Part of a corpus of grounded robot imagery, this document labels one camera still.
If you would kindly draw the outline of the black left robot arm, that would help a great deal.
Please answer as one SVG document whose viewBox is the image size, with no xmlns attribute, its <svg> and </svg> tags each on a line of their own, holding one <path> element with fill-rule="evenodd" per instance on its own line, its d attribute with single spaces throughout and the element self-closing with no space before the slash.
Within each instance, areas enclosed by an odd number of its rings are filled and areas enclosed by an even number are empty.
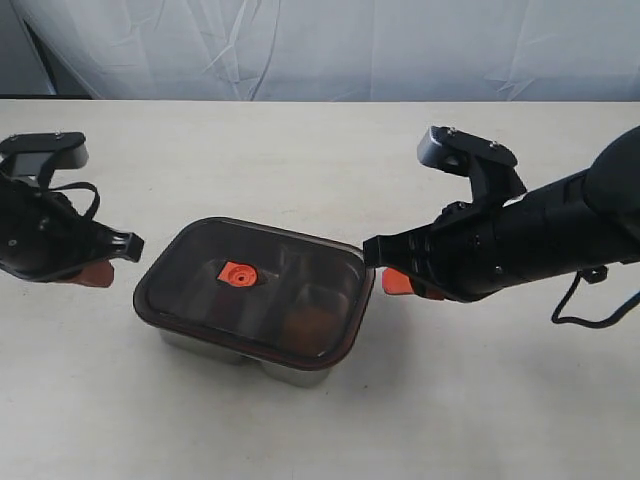
<svg viewBox="0 0 640 480">
<path fill-rule="evenodd" d="M 95 221 L 99 206 L 88 182 L 51 189 L 3 174 L 1 270 L 34 283 L 110 286 L 112 261 L 139 261 L 144 240 Z"/>
</svg>

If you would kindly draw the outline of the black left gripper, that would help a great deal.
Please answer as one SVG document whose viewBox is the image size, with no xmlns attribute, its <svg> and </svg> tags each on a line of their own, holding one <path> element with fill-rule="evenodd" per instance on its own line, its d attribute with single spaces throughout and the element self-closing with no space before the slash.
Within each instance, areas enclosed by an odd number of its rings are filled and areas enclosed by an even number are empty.
<svg viewBox="0 0 640 480">
<path fill-rule="evenodd" d="M 44 194 L 40 199 L 44 213 L 36 233 L 44 241 L 45 253 L 43 263 L 34 271 L 36 282 L 66 280 L 76 275 L 77 285 L 108 288 L 115 277 L 109 260 L 140 260 L 144 247 L 141 237 L 95 220 L 101 203 L 99 195 L 83 213 L 64 194 Z"/>
</svg>

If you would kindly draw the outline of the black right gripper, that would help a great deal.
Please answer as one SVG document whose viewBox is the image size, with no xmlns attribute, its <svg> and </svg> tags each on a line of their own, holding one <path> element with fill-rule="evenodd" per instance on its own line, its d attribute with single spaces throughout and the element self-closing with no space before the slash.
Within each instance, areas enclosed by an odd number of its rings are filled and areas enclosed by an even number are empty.
<svg viewBox="0 0 640 480">
<path fill-rule="evenodd" d="M 368 268 L 381 268 L 388 295 L 471 303 L 505 288 L 495 222 L 504 205 L 454 202 L 430 224 L 363 242 Z"/>
</svg>

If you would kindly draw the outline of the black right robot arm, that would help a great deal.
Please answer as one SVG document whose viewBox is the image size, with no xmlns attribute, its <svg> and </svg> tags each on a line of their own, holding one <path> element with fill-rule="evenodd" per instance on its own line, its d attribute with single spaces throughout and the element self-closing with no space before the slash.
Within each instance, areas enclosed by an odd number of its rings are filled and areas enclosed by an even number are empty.
<svg viewBox="0 0 640 480">
<path fill-rule="evenodd" d="M 432 126 L 422 165 L 469 179 L 472 200 L 436 220 L 363 244 L 369 268 L 406 275 L 414 291 L 474 302 L 504 288 L 639 259 L 639 130 L 610 143 L 587 169 L 529 191 L 505 146 Z"/>
</svg>

